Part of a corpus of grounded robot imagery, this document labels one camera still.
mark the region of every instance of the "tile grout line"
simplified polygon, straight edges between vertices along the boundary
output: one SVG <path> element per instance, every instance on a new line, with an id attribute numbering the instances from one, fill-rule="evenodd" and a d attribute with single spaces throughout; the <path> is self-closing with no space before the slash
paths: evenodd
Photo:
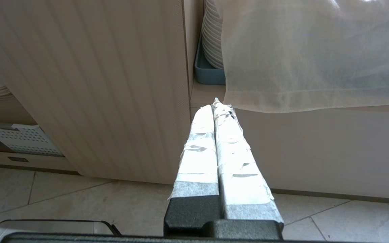
<path id="1" fill-rule="evenodd" d="M 31 183 L 31 189 L 29 190 L 29 197 L 28 197 L 28 203 L 26 205 L 29 205 L 29 201 L 31 200 L 31 194 L 32 194 L 32 188 L 34 186 L 34 181 L 35 181 L 35 175 L 36 175 L 36 171 L 34 171 L 34 175 L 32 177 L 32 183 Z"/>
<path id="2" fill-rule="evenodd" d="M 300 221 L 302 221 L 302 220 L 305 220 L 305 219 L 308 218 L 308 217 L 312 217 L 312 216 L 315 216 L 316 214 L 320 214 L 320 213 L 323 213 L 323 212 L 328 211 L 328 210 L 330 210 L 330 209 L 336 208 L 336 207 L 338 207 L 338 206 L 342 206 L 343 204 L 349 203 L 350 201 L 353 201 L 353 200 L 349 200 L 349 201 L 346 201 L 346 202 L 344 202 L 344 203 L 340 203 L 340 204 L 338 204 L 338 205 L 336 205 L 336 206 L 333 206 L 333 207 L 331 207 L 331 208 L 329 208 L 329 209 L 325 209 L 325 210 L 319 211 L 319 212 L 317 212 L 317 213 L 315 213 L 315 214 L 312 214 L 312 215 L 303 217 L 303 218 L 301 218 L 301 219 L 299 219 L 299 220 L 295 220 L 295 221 L 293 221 L 293 222 L 286 223 L 284 226 L 288 226 L 288 225 L 290 225 L 290 224 L 292 224 L 292 223 L 300 222 Z"/>
<path id="3" fill-rule="evenodd" d="M 312 220 L 312 222 L 315 224 L 316 229 L 318 229 L 319 233 L 321 233 L 322 238 L 324 238 L 324 240 L 327 241 L 327 238 L 325 238 L 324 234 L 322 234 L 322 231 L 321 231 L 321 229 L 319 229 L 319 227 L 318 227 L 318 225 L 316 224 L 315 220 L 313 220 L 313 218 L 312 218 L 311 216 L 310 216 L 309 218 L 310 218 L 310 219 Z"/>
<path id="4" fill-rule="evenodd" d="M 97 187 L 97 186 L 103 186 L 105 184 L 113 183 L 113 182 L 116 182 L 116 181 L 118 181 L 118 180 L 113 180 L 113 181 L 106 182 L 106 183 L 103 183 L 103 184 L 100 184 L 100 185 L 96 185 L 96 186 L 91 186 L 91 187 L 88 187 L 88 188 L 80 189 L 80 190 L 77 190 L 77 191 L 74 191 L 74 192 L 80 192 L 80 191 L 91 189 L 91 188 L 94 188 L 94 187 Z M 50 199 L 54 199 L 56 197 L 61 197 L 61 196 L 69 195 L 69 194 L 74 193 L 74 192 L 69 192 L 69 193 L 66 193 L 66 194 L 63 194 L 63 195 L 58 195 L 58 196 L 51 197 L 51 198 L 48 198 L 48 199 L 45 199 L 45 200 L 50 200 Z M 33 203 L 29 204 L 29 205 L 33 205 L 33 204 L 36 204 L 36 203 L 41 203 L 42 201 L 45 201 L 45 200 L 36 201 L 36 202 L 33 202 Z M 23 206 L 19 206 L 17 208 L 9 209 L 9 210 L 6 210 L 6 211 L 1 211 L 0 214 L 6 213 L 8 211 L 15 210 L 15 209 L 20 209 L 20 208 L 23 208 L 23 207 L 26 207 L 26 206 L 29 206 L 29 205 L 23 205 Z"/>

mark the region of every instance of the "white plastic basket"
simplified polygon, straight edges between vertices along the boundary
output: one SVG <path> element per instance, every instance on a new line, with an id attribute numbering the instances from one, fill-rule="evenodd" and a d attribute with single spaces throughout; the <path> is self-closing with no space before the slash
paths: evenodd
<path id="1" fill-rule="evenodd" d="M 19 153 L 64 156 L 39 125 L 0 123 L 0 142 Z"/>

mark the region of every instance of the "blue tray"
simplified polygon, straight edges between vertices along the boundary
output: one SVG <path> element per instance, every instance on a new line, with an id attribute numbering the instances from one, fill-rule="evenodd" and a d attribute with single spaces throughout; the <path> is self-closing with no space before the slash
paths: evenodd
<path id="1" fill-rule="evenodd" d="M 194 60 L 194 69 L 196 80 L 199 83 L 215 85 L 226 84 L 224 70 L 216 69 L 205 58 L 204 48 L 202 48 L 202 33 L 199 37 L 198 50 L 196 51 L 196 59 Z"/>

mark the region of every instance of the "beige floor tile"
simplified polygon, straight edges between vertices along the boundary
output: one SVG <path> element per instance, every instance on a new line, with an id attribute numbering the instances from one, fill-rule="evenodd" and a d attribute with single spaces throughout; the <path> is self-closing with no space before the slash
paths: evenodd
<path id="1" fill-rule="evenodd" d="M 0 214 L 6 219 L 105 220 L 122 234 L 162 235 L 171 185 L 116 181 Z"/>
<path id="2" fill-rule="evenodd" d="M 389 204 L 351 201 L 313 220 L 328 241 L 389 243 Z"/>
<path id="3" fill-rule="evenodd" d="M 285 224 L 292 223 L 296 220 L 300 220 L 304 217 L 349 201 L 336 198 L 284 194 L 274 194 L 274 198 Z"/>
<path id="4" fill-rule="evenodd" d="M 0 212 L 28 204 L 34 171 L 0 168 Z"/>
<path id="5" fill-rule="evenodd" d="M 283 238 L 285 240 L 322 240 L 319 230 L 311 218 L 292 223 L 284 227 Z"/>
<path id="6" fill-rule="evenodd" d="M 109 179 L 36 172 L 29 203 L 111 182 Z"/>

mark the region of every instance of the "cabinet door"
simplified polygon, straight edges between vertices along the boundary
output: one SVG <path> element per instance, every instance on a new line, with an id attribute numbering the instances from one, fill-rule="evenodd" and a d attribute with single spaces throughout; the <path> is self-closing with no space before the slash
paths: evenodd
<path id="1" fill-rule="evenodd" d="M 0 78 L 82 175 L 173 183 L 187 75 L 181 0 L 0 0 Z"/>

